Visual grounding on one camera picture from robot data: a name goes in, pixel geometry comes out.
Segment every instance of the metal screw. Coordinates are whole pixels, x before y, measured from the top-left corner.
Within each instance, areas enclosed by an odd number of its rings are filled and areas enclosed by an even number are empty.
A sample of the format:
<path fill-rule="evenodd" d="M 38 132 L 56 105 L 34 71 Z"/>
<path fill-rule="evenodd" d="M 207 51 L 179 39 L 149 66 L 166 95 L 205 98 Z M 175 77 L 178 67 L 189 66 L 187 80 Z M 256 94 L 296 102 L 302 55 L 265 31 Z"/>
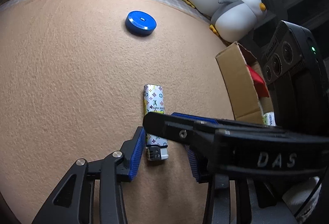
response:
<path fill-rule="evenodd" d="M 185 129 L 182 129 L 179 133 L 179 136 L 182 138 L 182 139 L 185 139 L 186 136 L 187 136 L 187 132 Z"/>
<path fill-rule="evenodd" d="M 77 164 L 77 165 L 84 165 L 85 162 L 86 162 L 86 161 L 85 161 L 84 159 L 80 158 L 80 159 L 78 159 L 78 160 L 76 161 L 76 164 Z"/>
<path fill-rule="evenodd" d="M 113 157 L 118 158 L 118 157 L 122 156 L 122 153 L 120 151 L 115 151 L 112 155 L 113 155 Z"/>

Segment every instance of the yellow beak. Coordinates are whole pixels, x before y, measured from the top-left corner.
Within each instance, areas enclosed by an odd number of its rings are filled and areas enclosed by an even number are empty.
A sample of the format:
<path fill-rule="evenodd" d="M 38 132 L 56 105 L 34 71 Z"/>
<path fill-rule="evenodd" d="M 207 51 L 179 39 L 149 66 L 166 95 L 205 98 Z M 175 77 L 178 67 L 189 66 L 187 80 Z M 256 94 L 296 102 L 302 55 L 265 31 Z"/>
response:
<path fill-rule="evenodd" d="M 259 8 L 262 10 L 262 12 L 266 11 L 266 6 L 262 2 L 259 4 Z"/>

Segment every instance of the box flap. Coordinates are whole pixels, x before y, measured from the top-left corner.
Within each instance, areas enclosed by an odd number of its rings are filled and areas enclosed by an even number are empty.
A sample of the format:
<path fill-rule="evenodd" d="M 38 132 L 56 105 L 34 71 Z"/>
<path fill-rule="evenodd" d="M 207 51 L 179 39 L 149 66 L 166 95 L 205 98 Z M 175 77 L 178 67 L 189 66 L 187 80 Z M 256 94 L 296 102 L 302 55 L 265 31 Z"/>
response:
<path fill-rule="evenodd" d="M 216 56 L 216 60 L 226 84 L 235 119 L 252 123 L 262 121 L 258 96 L 239 45 L 231 44 Z"/>

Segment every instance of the patterned lighter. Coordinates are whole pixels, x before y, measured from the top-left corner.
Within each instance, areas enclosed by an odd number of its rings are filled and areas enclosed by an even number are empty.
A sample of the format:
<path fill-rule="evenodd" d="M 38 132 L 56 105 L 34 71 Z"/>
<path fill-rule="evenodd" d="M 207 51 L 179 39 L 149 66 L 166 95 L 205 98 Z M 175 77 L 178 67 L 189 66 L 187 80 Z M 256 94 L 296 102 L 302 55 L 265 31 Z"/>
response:
<path fill-rule="evenodd" d="M 146 84 L 144 86 L 144 113 L 148 112 L 165 113 L 163 103 L 163 90 L 161 86 Z M 146 152 L 150 161 L 164 160 L 168 158 L 168 140 L 154 136 L 146 135 Z"/>

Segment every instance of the red object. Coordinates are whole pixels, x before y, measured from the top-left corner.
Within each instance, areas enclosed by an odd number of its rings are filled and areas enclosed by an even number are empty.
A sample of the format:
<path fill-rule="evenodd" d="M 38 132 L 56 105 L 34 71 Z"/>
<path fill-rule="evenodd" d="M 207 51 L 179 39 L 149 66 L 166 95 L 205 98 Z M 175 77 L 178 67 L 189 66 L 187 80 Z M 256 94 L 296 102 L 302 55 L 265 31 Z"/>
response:
<path fill-rule="evenodd" d="M 269 97 L 269 91 L 266 88 L 266 84 L 262 77 L 257 74 L 249 65 L 247 65 L 252 81 L 254 82 L 255 90 L 258 94 L 258 97 Z"/>

